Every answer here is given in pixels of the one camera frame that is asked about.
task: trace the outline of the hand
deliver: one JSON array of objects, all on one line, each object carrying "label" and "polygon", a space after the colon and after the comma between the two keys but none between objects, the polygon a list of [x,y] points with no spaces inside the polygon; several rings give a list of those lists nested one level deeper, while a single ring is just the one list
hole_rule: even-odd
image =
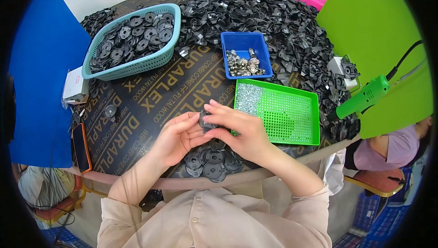
[{"label": "hand", "polygon": [[205,104],[204,109],[211,113],[204,116],[205,122],[223,125],[240,133],[234,137],[229,131],[217,128],[205,133],[205,137],[220,139],[242,158],[265,166],[270,153],[276,147],[269,141],[263,121],[259,117],[223,106],[214,100]]},{"label": "hand", "polygon": [[167,168],[179,163],[190,149],[211,140],[198,121],[199,112],[186,112],[168,121],[148,155],[157,156]]}]

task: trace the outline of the blue partition board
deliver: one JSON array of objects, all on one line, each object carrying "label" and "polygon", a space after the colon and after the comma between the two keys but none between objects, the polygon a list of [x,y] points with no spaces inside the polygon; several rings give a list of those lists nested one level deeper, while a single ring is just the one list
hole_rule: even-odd
[{"label": "blue partition board", "polygon": [[31,0],[9,64],[17,105],[12,162],[72,166],[71,111],[61,105],[62,91],[68,70],[82,65],[90,42],[63,0]]}]

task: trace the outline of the green partition board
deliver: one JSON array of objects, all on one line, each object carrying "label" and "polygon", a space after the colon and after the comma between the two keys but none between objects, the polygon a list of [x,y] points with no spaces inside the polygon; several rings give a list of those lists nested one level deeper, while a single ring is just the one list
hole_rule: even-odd
[{"label": "green partition board", "polygon": [[[327,0],[316,19],[326,29],[335,54],[347,54],[356,64],[362,84],[388,74],[408,48],[421,39],[404,0]],[[425,57],[421,44],[408,55],[389,83],[408,73]],[[408,79],[391,87],[379,103],[358,114],[361,138],[383,135],[424,119],[433,112],[432,101],[430,71],[425,62]]]}]

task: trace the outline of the person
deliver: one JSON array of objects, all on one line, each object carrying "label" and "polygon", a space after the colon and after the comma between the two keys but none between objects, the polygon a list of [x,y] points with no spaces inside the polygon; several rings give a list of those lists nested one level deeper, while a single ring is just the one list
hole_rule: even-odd
[{"label": "person", "polygon": [[345,168],[384,171],[411,166],[430,141],[432,116],[382,136],[359,140],[347,147]]},{"label": "person", "polygon": [[[328,187],[308,167],[269,142],[262,120],[223,106],[205,104],[204,122],[216,128],[203,133],[199,112],[167,122],[150,151],[112,185],[101,199],[98,247],[325,247]],[[169,167],[193,147],[216,138],[244,159],[271,170],[293,193],[282,217],[269,213],[263,199],[232,194],[224,188],[190,190],[168,203],[160,201],[143,219],[138,206]]]},{"label": "person", "polygon": [[31,208],[55,207],[74,189],[74,175],[59,168],[13,163],[12,172],[21,195]]}]

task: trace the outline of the green plastic tray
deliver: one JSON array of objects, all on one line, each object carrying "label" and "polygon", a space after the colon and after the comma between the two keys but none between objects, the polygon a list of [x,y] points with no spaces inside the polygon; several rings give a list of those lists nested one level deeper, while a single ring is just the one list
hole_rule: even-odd
[{"label": "green plastic tray", "polygon": [[236,91],[239,84],[243,83],[264,88],[257,113],[263,120],[270,142],[319,145],[319,107],[316,93],[251,79],[237,80]]}]

